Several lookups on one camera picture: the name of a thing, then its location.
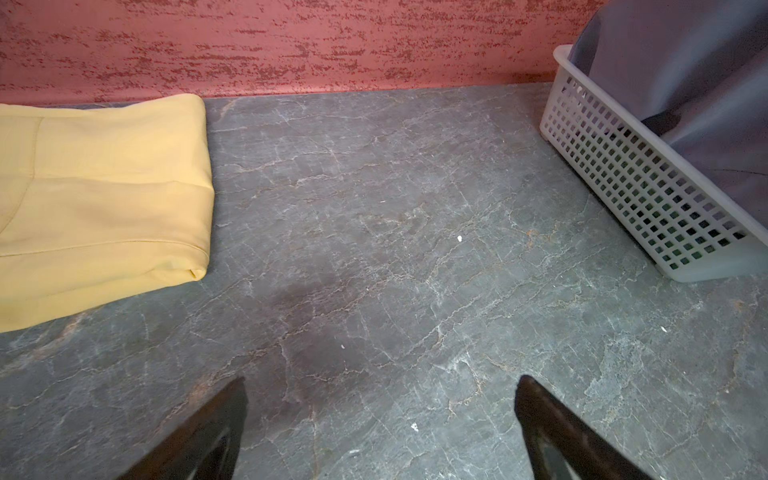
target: cushion seam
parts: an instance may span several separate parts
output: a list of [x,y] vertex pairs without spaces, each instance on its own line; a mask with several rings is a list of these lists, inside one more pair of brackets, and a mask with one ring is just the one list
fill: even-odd
[[213,187],[212,184],[207,184],[207,185],[192,184],[190,182],[185,182],[185,181],[182,181],[182,180],[164,180],[164,181],[159,181],[159,182],[120,182],[120,181],[116,181],[116,180],[106,180],[106,179],[103,179],[103,178],[91,178],[91,177],[39,177],[39,180],[87,180],[87,181],[101,182],[103,184],[113,184],[113,185],[166,185],[166,184],[181,184],[181,185],[186,185],[188,187],[198,187],[198,188],[202,188],[204,190],[210,190],[210,191],[214,192],[214,187]]
[[0,235],[5,231],[6,228],[8,228],[8,225],[11,224],[14,218],[16,218],[16,214],[18,213],[19,209],[22,208],[22,204],[24,203],[24,199],[27,197],[27,192],[29,192],[29,186],[32,185],[32,182],[35,181],[35,170],[37,165],[37,156],[38,156],[38,138],[40,134],[40,125],[43,123],[43,120],[45,120],[44,117],[38,117],[40,121],[38,122],[37,129],[35,129],[35,142],[32,144],[32,178],[29,179],[29,183],[27,184],[27,187],[24,189],[24,193],[22,196],[18,199],[18,204],[16,205],[16,208],[13,210],[13,213],[11,214],[11,217],[8,218],[8,222],[3,225],[2,228],[0,228]]
[[49,252],[58,252],[61,250],[73,250],[76,248],[88,248],[88,247],[99,247],[101,245],[114,245],[116,243],[174,243],[176,245],[184,245],[185,247],[194,248],[195,250],[199,250],[202,252],[208,260],[210,260],[210,254],[205,251],[204,249],[200,247],[196,247],[194,245],[191,245],[189,243],[185,242],[177,242],[174,240],[114,240],[109,242],[97,242],[97,243],[85,243],[82,245],[74,245],[72,247],[61,247],[61,248],[51,248],[47,250],[36,250],[36,251],[29,251],[29,252],[20,252],[20,253],[0,253],[0,258],[6,258],[6,257],[19,257],[21,255],[34,255],[36,253],[49,253]]
[[[83,290],[83,289],[86,289],[86,288],[92,288],[92,287],[94,287],[94,286],[99,286],[99,285],[101,285],[101,286],[105,286],[105,285],[108,285],[109,283],[114,283],[114,282],[117,282],[117,281],[119,281],[119,280],[129,280],[129,279],[131,279],[131,278],[141,278],[141,277],[143,277],[143,276],[145,276],[145,275],[148,275],[149,273],[152,273],[152,272],[156,272],[156,271],[158,271],[158,270],[161,270],[161,269],[158,269],[158,268],[150,268],[149,270],[147,270],[147,271],[145,271],[145,272],[142,272],[142,273],[138,273],[138,274],[136,274],[136,275],[131,275],[131,276],[122,276],[122,277],[119,277],[119,278],[117,278],[117,279],[107,280],[106,282],[102,282],[102,283],[96,283],[96,284],[94,284],[94,285],[83,285],[83,286],[76,286],[75,288],[71,288],[71,289],[67,289],[67,290],[61,290],[61,291],[58,291],[58,292],[55,292],[55,293],[49,293],[49,294],[46,294],[46,295],[44,295],[44,296],[30,296],[30,297],[25,297],[25,298],[24,298],[24,300],[41,300],[41,299],[47,299],[47,298],[50,298],[50,297],[52,297],[52,296],[57,296],[57,295],[67,295],[67,294],[69,294],[69,293],[77,292],[78,290]],[[174,271],[177,271],[177,272],[189,271],[189,272],[191,272],[192,270],[191,270],[191,269],[174,269]],[[182,282],[182,283],[177,283],[177,284],[175,284],[175,285],[168,285],[168,286],[176,286],[176,285],[181,285],[181,284],[183,284],[183,283],[189,283],[189,281],[186,281],[186,282]],[[8,300],[3,300],[3,299],[2,299],[2,297],[0,297],[0,306],[2,306],[2,304],[3,304],[4,302],[5,302],[6,304],[13,304],[13,303],[14,303],[14,302],[13,302],[13,297],[9,297],[9,298],[11,298],[11,300],[10,300],[10,301],[8,301]],[[99,307],[99,306],[102,306],[102,305],[95,305],[95,306],[89,307],[89,308],[88,308],[88,310],[90,310],[91,308],[95,308],[95,307]]]

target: marble floor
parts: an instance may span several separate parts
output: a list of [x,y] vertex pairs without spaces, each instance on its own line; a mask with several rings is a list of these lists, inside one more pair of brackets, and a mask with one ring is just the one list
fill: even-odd
[[210,270],[0,336],[0,477],[113,478],[235,376],[235,477],[531,478],[529,373],[655,478],[768,478],[768,276],[675,283],[547,84],[206,101]]

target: wall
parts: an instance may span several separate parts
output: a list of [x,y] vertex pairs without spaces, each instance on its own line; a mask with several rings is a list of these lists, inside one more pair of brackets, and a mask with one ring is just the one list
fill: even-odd
[[0,102],[543,81],[604,0],[0,0]]

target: gray cloth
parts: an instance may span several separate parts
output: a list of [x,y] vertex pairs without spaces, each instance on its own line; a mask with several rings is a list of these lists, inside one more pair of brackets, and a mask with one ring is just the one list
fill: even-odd
[[613,0],[571,62],[768,226],[767,0]]

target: plastic basket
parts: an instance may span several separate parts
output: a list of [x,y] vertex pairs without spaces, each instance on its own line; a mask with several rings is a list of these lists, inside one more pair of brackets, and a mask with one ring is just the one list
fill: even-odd
[[541,133],[662,273],[694,282],[768,271],[768,230],[569,60],[560,64]]

